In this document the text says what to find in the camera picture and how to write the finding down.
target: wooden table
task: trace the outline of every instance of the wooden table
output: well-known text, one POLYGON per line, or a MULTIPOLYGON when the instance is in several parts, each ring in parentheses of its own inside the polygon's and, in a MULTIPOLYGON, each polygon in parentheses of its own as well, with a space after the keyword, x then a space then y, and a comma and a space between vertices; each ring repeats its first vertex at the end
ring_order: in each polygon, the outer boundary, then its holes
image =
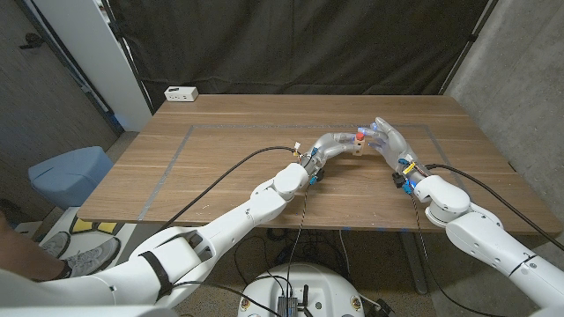
MULTIPOLYGON (((421 163, 457 167, 491 186, 549 233, 560 221, 513 171, 456 101, 446 96, 200 95, 165 102, 80 208, 92 221, 163 223, 223 172, 267 146, 302 144, 327 132, 355 132, 381 116, 394 125, 421 163)), ((186 211, 178 225, 204 225, 249 199, 250 192, 295 157, 268 151, 252 158, 186 211)), ((415 231, 412 201, 374 150, 328 161, 325 179, 308 191, 305 228, 415 231)), ((485 190, 448 171, 433 170, 494 212, 507 231, 534 231, 485 190)), ((303 193, 268 227, 298 227, 303 193)), ((419 209, 424 231, 443 231, 419 209)))

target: blue stool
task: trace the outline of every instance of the blue stool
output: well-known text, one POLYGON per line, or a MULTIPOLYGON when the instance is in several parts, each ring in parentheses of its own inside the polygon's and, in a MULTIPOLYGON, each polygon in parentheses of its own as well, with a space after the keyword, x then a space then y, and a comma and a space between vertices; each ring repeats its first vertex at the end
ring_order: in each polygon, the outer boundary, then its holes
POLYGON ((99 146, 70 151, 32 166, 32 187, 62 210, 79 207, 114 163, 99 146))

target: transparent robotic hand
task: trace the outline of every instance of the transparent robotic hand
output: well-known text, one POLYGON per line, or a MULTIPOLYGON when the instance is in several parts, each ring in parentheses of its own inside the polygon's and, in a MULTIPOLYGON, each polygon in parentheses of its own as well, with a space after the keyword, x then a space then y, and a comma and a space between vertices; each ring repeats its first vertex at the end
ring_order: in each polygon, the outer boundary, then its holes
POLYGON ((343 152, 354 152, 360 147, 354 143, 354 133, 326 133, 305 152, 301 166, 309 175, 315 175, 331 159, 343 152))
POLYGON ((408 162, 417 161, 417 155, 404 137, 384 119, 377 117, 370 128, 359 128, 359 132, 373 139, 368 146, 379 151, 386 159, 386 163, 396 172, 401 172, 403 165, 400 159, 408 162))

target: person's leg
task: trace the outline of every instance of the person's leg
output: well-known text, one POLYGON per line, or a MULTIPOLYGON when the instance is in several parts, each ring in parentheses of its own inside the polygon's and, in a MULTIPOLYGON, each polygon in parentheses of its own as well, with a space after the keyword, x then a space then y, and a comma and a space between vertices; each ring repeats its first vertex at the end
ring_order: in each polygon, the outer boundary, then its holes
POLYGON ((47 281, 61 274, 65 263, 15 232, 0 211, 0 268, 23 277, 47 281))

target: table leg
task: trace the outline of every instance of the table leg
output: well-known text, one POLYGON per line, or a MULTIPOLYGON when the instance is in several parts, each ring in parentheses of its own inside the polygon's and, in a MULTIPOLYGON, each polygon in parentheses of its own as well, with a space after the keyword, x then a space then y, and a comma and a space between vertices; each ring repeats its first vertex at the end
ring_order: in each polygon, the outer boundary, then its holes
POLYGON ((399 238, 404 245, 405 254, 409 267, 412 269, 413 282, 415 283, 415 291, 421 295, 427 294, 427 281, 425 280, 425 271, 421 265, 417 245, 415 244, 415 236, 411 232, 400 232, 399 238))

